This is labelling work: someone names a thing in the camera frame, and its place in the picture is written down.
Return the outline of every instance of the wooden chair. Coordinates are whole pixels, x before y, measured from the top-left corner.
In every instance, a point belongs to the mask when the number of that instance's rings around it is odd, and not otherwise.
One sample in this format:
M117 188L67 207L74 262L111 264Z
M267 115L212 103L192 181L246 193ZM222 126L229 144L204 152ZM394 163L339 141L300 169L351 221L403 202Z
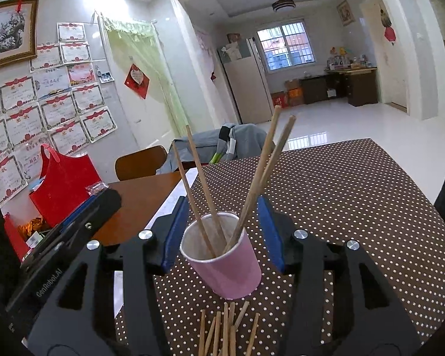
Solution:
M166 150L163 146L154 146L125 155L115 161L115 173L119 181L150 177L157 173L166 161Z

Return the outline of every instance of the brown tablecloth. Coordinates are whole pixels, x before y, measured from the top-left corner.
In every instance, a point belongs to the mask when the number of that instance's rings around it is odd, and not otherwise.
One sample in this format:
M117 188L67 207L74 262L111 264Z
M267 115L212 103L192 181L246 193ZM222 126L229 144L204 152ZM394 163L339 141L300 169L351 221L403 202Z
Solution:
M204 168L218 211L240 213L257 163L258 158L249 158ZM198 179L192 189L201 212L209 212ZM359 241L397 292L422 342L440 326L445 318L445 224L412 179L376 143L360 139L284 152L265 193L298 228L336 244ZM255 213L247 231L262 281L246 297L250 306L238 331L238 353L245 351L252 319L259 312L252 354L275 355L290 314L293 277L280 276L272 266ZM330 304L331 274L326 272L325 279ZM169 275L155 277L155 287L173 354L197 355L200 309L206 309L209 330L224 301L182 256ZM243 299L236 303L239 310ZM332 319L331 313L323 314L322 343L330 340ZM124 324L122 308L116 318L122 342L127 341Z

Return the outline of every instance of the metal screw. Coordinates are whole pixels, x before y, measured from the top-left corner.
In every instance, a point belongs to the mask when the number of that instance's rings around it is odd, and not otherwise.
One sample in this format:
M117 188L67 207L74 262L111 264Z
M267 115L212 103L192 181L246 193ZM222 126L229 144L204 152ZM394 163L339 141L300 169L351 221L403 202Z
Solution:
M98 240L92 240L92 241L89 241L89 242L86 244L86 247L87 247L89 250L95 250L95 249L97 249L99 246L101 246L101 243L100 243Z
M348 247L348 249L351 250L358 250L359 249L359 242L355 241L355 240L350 240L346 243L346 246Z
M141 240L149 240L150 238L152 238L152 236L153 236L153 233L152 233L152 230L142 230L140 233L139 233L139 238L141 239Z
M309 234L306 232L306 230L303 230L303 229L295 230L293 235L295 236L295 238L298 238L299 240L304 240L305 238L307 238L309 236Z

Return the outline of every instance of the window frame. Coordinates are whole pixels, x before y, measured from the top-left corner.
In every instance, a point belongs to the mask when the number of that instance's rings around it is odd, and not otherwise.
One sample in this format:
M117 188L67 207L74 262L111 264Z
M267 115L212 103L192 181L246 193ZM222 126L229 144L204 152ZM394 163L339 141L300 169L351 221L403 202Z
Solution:
M287 25L295 24L295 23L302 23L303 24L303 27L305 28L306 38L309 40L309 44L310 44L310 48L312 50L312 55L313 55L313 59L314 60L313 61L309 61L308 63L293 64L293 56L292 56L292 53L290 52L290 45L288 45L286 35L285 35L283 29L281 28L283 26L287 26ZM269 65L268 65L268 60L267 60L267 56L266 56L265 51L264 51L264 47L262 46L262 42L260 41L259 31L263 31L263 30L266 30L266 29L272 29L272 28L276 28L276 27L280 27L280 31L282 33L282 37L283 37L283 40L285 42L285 47L286 47L286 49L288 51L288 56L290 58L290 62L292 63L292 65L289 65L287 67L277 68L276 70L271 70ZM310 66L317 65L317 59L316 59L316 57L314 55L313 44L312 44L310 36L309 36L309 29L307 28L307 24L306 24L306 21L305 21L304 18L298 18L298 19L289 20L289 21L273 22L273 23L270 23L270 24L266 24L264 26L260 26L260 27L258 27L256 29L255 39L256 39L257 47L259 49L259 53L264 55L264 67L265 67L266 73L271 74L271 73L277 73L277 72L280 72L280 71L287 71L287 70L294 69L294 68L304 67L306 65L310 65Z

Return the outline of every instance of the cup rim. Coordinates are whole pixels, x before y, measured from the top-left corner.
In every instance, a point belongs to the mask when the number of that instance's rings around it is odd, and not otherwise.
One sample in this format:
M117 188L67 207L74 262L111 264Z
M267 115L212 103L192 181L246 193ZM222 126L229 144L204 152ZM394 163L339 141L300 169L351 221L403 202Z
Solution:
M233 218L239 220L239 217L236 215L235 212L218 212L217 214L218 215L224 215L224 216L230 216L230 217L233 217ZM212 216L211 213L208 213L208 214L202 215L201 219L202 220L203 219L207 219L207 218L209 218L211 216ZM209 260L196 260L196 259L191 258L190 256L188 256L183 251L183 241L185 239L186 232L187 232L187 230L190 227L193 227L195 224L196 224L196 220L191 221L191 223L186 227L185 232L183 233L183 237L181 238L181 243L180 243L180 252L181 252L181 254L183 254L183 257L185 257L187 260L189 260L191 262L194 262L194 263L213 263L213 262L215 262L217 260L221 260L221 259L229 256L233 251L235 251L237 249L237 247L241 244L242 239L244 238L244 235L247 234L246 228L244 228L243 231L242 231L241 236L239 237L239 240L237 241L237 243L228 252L224 253L223 255L220 255L219 257L216 257L216 258L211 258Z

